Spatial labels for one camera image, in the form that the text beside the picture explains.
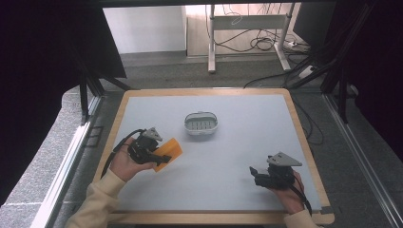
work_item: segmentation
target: hand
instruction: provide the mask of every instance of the hand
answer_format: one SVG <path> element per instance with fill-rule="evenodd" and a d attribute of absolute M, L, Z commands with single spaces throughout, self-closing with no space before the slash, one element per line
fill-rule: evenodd
<path fill-rule="evenodd" d="M 154 165 L 156 165 L 155 162 L 137 164 L 131 160 L 130 155 L 127 152 L 127 148 L 133 141 L 134 139 L 130 137 L 124 143 L 124 145 L 122 145 L 109 166 L 109 169 L 125 182 L 130 181 L 138 172 L 145 169 L 151 169 L 154 167 Z"/>
<path fill-rule="evenodd" d="M 300 174 L 298 172 L 294 171 L 294 176 L 297 178 L 296 181 L 294 182 L 294 186 L 296 187 L 296 189 L 299 192 L 303 193 L 304 187 L 303 187 L 303 183 L 302 183 Z M 295 213 L 298 213 L 298 212 L 304 210 L 302 200 L 290 188 L 288 188 L 286 190 L 278 190 L 278 189 L 272 189 L 272 188 L 269 188 L 269 189 L 276 194 L 278 199 L 281 201 L 281 204 L 287 210 L 288 214 L 293 215 Z"/>

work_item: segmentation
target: orange sponge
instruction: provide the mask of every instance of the orange sponge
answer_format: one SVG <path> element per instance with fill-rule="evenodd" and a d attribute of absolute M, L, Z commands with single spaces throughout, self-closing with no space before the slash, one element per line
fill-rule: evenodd
<path fill-rule="evenodd" d="M 154 171 L 158 172 L 169 165 L 171 162 L 173 162 L 176 158 L 178 158 L 182 154 L 182 149 L 178 141 L 172 138 L 163 146 L 154 151 L 153 154 L 158 156 L 166 155 L 171 157 L 171 160 L 168 163 L 161 163 L 160 165 L 155 166 Z"/>

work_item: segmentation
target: beige sleeve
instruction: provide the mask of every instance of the beige sleeve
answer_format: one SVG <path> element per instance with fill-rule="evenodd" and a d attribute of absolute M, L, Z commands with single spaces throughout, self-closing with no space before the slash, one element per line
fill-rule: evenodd
<path fill-rule="evenodd" d="M 295 213 L 291 216 L 284 218 L 287 228 L 317 228 L 318 226 L 314 224 L 308 210 L 303 210 L 301 212 Z"/>
<path fill-rule="evenodd" d="M 89 185 L 86 200 L 80 209 L 68 219 L 66 227 L 107 227 L 107 216 L 118 206 L 118 194 L 125 186 L 112 171 Z"/>

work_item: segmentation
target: white wall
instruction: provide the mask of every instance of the white wall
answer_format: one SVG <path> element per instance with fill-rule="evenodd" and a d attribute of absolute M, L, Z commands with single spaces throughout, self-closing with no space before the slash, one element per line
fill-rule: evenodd
<path fill-rule="evenodd" d="M 186 50 L 183 6 L 104 9 L 120 54 Z"/>

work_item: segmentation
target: wooden border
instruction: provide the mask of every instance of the wooden border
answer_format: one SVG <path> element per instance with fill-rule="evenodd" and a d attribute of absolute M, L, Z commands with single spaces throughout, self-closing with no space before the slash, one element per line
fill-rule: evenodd
<path fill-rule="evenodd" d="M 185 89 L 145 89 L 127 91 L 122 98 L 121 105 L 116 115 L 106 147 L 95 173 L 94 181 L 101 177 L 102 169 L 107 157 L 113 149 L 117 132 L 120 128 L 122 118 L 125 114 L 125 107 L 130 97 L 151 97 L 151 96 L 217 96 L 217 95 L 270 95 L 280 94 L 284 96 L 290 111 L 291 118 L 296 128 L 297 136 L 305 155 L 309 170 L 311 171 L 314 185 L 317 189 L 322 207 L 329 207 L 330 202 L 317 172 L 317 165 L 312 157 L 311 150 L 302 130 L 297 111 L 288 90 L 283 88 L 185 88 Z M 113 213 L 109 215 L 111 223 L 132 223 L 132 224 L 279 224 L 283 223 L 283 213 Z M 335 220 L 335 215 L 313 213 L 316 224 L 331 224 Z"/>

